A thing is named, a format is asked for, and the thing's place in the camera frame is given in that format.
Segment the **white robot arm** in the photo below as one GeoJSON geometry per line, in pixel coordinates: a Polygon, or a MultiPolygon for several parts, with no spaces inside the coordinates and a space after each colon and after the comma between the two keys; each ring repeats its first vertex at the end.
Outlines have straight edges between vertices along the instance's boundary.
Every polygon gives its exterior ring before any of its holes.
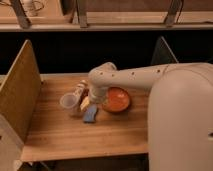
{"type": "Polygon", "coordinates": [[[213,171],[213,64],[173,63],[119,70],[107,62],[88,74],[89,98],[111,86],[144,89],[149,171],[213,171]]]}

